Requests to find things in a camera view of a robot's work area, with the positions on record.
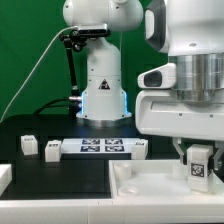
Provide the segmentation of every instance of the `white box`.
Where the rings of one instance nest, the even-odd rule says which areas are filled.
[[[33,135],[21,136],[21,148],[25,156],[38,154],[38,143]]]
[[[59,162],[61,158],[61,141],[49,141],[45,148],[46,162]]]
[[[144,160],[148,154],[148,140],[139,139],[131,148],[132,160]]]

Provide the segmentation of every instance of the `green backdrop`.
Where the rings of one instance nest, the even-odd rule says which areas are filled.
[[[62,16],[65,0],[0,0],[0,115],[22,85],[51,41],[66,24]],[[149,0],[141,0],[144,7]],[[120,34],[108,40],[119,46]],[[78,83],[86,86],[85,52],[74,57]],[[122,86],[128,93],[128,110],[134,113],[140,91],[140,73],[165,64],[167,56],[151,49],[144,40],[141,26],[122,35]],[[63,44],[58,40],[34,73],[32,79],[12,105],[8,116],[31,114],[43,104],[70,95],[70,79]],[[49,109],[47,113],[67,113]]]

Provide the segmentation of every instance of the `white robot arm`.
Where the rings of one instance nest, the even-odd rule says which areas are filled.
[[[146,39],[168,53],[169,63],[138,78],[144,90],[136,102],[137,128],[173,137],[182,162],[187,151],[190,188],[203,192],[212,182],[213,146],[186,150],[181,138],[215,141],[214,169],[219,169],[224,152],[223,8],[223,0],[153,0],[146,11]],[[203,168],[201,176],[196,167]]]
[[[66,0],[63,15],[69,26],[102,24],[111,31],[136,29],[143,18],[138,0]]]
[[[63,14],[69,26],[97,34],[106,29],[137,28],[143,9],[138,0],[67,0]],[[82,93],[82,110],[76,116],[81,123],[92,126],[120,125],[131,116],[127,111],[126,93],[121,88],[120,51],[105,38],[87,39],[88,84]]]

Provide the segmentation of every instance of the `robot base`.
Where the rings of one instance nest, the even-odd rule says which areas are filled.
[[[127,114],[126,117],[117,120],[91,120],[88,118],[77,117],[77,122],[79,124],[99,128],[119,127],[121,125],[129,124],[131,123],[131,121],[132,121],[131,114],[130,115]]]

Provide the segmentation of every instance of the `black table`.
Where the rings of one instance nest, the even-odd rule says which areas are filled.
[[[20,136],[34,135],[39,154],[24,156]],[[49,140],[64,138],[140,138],[134,120],[116,128],[94,128],[77,124],[67,115],[19,115],[0,125],[0,163],[12,164],[13,181],[2,200],[110,198],[108,160],[130,159],[129,154],[108,158],[70,158],[45,163]]]

